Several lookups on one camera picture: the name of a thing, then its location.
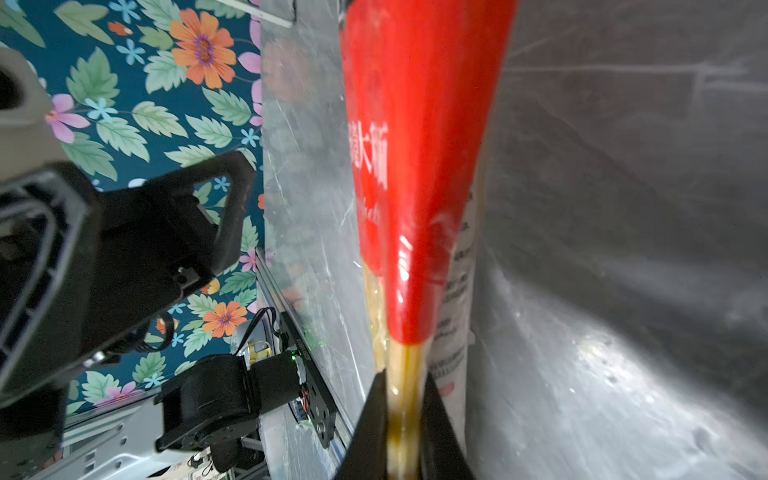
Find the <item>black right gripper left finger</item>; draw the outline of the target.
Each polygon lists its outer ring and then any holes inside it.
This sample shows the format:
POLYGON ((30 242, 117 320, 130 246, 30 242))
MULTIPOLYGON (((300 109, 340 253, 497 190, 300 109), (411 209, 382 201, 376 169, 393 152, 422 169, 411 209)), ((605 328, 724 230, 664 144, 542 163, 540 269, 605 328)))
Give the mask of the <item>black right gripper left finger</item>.
POLYGON ((387 478, 387 391, 385 372, 375 375, 335 480, 387 478))

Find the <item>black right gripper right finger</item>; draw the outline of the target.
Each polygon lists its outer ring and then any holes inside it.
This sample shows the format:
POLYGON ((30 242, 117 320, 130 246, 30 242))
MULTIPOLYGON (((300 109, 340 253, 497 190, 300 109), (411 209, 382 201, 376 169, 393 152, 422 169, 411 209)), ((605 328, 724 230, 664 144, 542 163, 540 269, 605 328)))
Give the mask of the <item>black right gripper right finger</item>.
POLYGON ((431 374, 427 376, 421 417, 420 478, 474 480, 431 374))

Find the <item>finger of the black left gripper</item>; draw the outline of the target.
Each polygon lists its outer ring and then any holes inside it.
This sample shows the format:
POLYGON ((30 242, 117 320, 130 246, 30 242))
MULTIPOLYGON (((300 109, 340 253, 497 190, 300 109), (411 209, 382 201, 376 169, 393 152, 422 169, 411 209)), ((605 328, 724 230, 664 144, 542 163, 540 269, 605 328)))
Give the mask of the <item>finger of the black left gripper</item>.
POLYGON ((2 406, 81 357, 100 220, 96 190, 71 163, 2 183, 2 406))
POLYGON ((239 257, 242 223, 255 178, 255 171, 244 154, 236 150, 229 151, 156 177, 143 185, 153 199, 166 198, 174 202, 191 191, 196 184, 219 177, 226 177, 230 187, 215 236, 202 252, 202 260, 213 275, 222 273, 239 257))

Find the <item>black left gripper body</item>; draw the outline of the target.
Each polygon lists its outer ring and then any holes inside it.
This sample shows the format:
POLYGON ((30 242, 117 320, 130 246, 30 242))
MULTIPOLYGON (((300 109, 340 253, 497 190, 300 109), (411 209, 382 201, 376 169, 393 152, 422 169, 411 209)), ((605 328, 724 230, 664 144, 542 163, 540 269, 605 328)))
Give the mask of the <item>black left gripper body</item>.
POLYGON ((119 191, 83 191, 96 234, 78 364, 96 364, 129 332, 209 280, 210 222, 193 190, 191 182, 155 179, 119 191))

